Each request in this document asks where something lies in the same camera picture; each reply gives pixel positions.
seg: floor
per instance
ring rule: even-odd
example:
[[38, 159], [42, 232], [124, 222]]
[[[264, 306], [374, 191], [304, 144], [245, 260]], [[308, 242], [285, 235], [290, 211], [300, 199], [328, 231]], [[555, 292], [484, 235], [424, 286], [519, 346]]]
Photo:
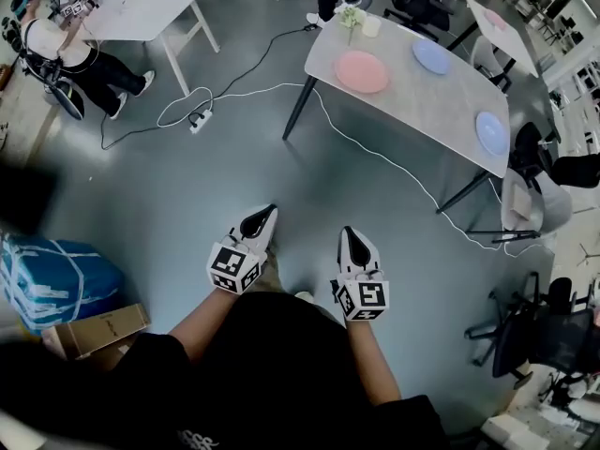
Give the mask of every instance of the floor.
[[[381, 15], [386, 3], [375, 0], [370, 11]], [[260, 58], [270, 37], [304, 26], [316, 0], [199, 0], [199, 5], [222, 50], [213, 53], [201, 32], [184, 49], [181, 66], [190, 87], [220, 92]], [[178, 24], [189, 18], [185, 14]], [[452, 32], [461, 32], [472, 18], [459, 7]], [[315, 31], [279, 39], [232, 91], [303, 83], [316, 36]], [[122, 117], [106, 125], [109, 143], [126, 131], [153, 126], [160, 110], [182, 95], [158, 43], [112, 44], [106, 50], [135, 71], [157, 70], [147, 94], [132, 99]], [[547, 133], [543, 83], [518, 67], [511, 76], [513, 131], [533, 120]], [[340, 129], [401, 163], [438, 201], [476, 173], [471, 163], [398, 121], [332, 88], [317, 88]], [[403, 395], [428, 394], [450, 433], [481, 424], [503, 403], [513, 381], [495, 381], [489, 367], [470, 366], [472, 346], [463, 331], [491, 317], [493, 288], [510, 294], [532, 270], [546, 285], [552, 254], [533, 247], [514, 259], [469, 242], [435, 215], [433, 202], [409, 176], [337, 135], [314, 96], [283, 142], [298, 93], [299, 88], [283, 87], [228, 98], [216, 103], [215, 115], [197, 135], [182, 124], [133, 136], [110, 151], [100, 148], [97, 108], [87, 102], [81, 123], [61, 114], [38, 156], [40, 164], [63, 174], [45, 234], [95, 245], [125, 271], [127, 294], [146, 306], [152, 330], [166, 332], [210, 292], [204, 266], [213, 242], [240, 211], [270, 202], [280, 209], [276, 243], [284, 287], [314, 290], [317, 303], [341, 318], [328, 281], [337, 273], [338, 233], [353, 225], [378, 246], [392, 285], [391, 308], [373, 328]], [[450, 217], [463, 229], [497, 228], [499, 205], [491, 187], [480, 187]]]

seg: white shirt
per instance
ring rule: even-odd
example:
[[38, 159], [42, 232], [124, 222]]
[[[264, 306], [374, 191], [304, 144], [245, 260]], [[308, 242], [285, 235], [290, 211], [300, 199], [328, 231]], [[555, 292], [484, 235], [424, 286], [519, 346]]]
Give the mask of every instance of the white shirt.
[[25, 31], [29, 25], [33, 24], [27, 35], [27, 48], [49, 60], [55, 60], [58, 56], [63, 59], [65, 67], [76, 67], [82, 64], [92, 51], [92, 48], [75, 37], [68, 47], [58, 54], [58, 49], [63, 45], [67, 38], [67, 31], [48, 20], [32, 20], [22, 28], [21, 37], [25, 40]]

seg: pink plate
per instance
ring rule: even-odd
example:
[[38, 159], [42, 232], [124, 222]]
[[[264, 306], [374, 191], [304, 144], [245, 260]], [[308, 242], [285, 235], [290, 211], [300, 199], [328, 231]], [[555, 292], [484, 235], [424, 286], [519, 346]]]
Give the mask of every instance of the pink plate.
[[335, 65], [339, 80], [361, 94], [381, 92], [389, 81], [385, 65], [370, 53], [350, 50]]
[[486, 9], [486, 18], [487, 18], [487, 21], [490, 22], [492, 25], [497, 26], [501, 30], [506, 30], [506, 22], [495, 11], [487, 8]]

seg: plate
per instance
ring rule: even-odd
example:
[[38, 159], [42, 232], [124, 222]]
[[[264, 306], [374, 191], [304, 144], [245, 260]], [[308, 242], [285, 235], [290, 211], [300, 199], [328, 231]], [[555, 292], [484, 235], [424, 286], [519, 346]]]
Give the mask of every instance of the plate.
[[477, 138], [491, 154], [500, 157], [508, 152], [510, 137], [498, 117], [490, 112], [480, 112], [475, 120]]
[[367, 52], [345, 52], [336, 61], [335, 70], [340, 82], [361, 94], [381, 92], [389, 82], [385, 65]]
[[486, 8], [485, 15], [487, 21], [494, 25], [496, 28], [503, 31], [506, 30], [506, 22], [500, 15], [498, 15], [498, 13], [496, 13], [493, 10], [490, 10], [489, 8]]
[[450, 59], [446, 49], [437, 43], [419, 38], [412, 45], [412, 53], [418, 62], [427, 70], [438, 75], [445, 75], [450, 69]]

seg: power strip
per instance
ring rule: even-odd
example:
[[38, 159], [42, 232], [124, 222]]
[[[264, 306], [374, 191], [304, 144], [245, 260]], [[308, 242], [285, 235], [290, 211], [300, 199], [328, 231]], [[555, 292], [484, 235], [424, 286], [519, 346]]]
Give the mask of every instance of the power strip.
[[200, 115], [198, 115], [198, 119], [191, 124], [189, 131], [191, 131], [193, 134], [198, 133], [203, 129], [204, 125], [206, 125], [206, 122], [210, 120], [211, 116], [213, 116], [213, 113], [210, 110], [205, 110], [204, 112], [200, 113]]

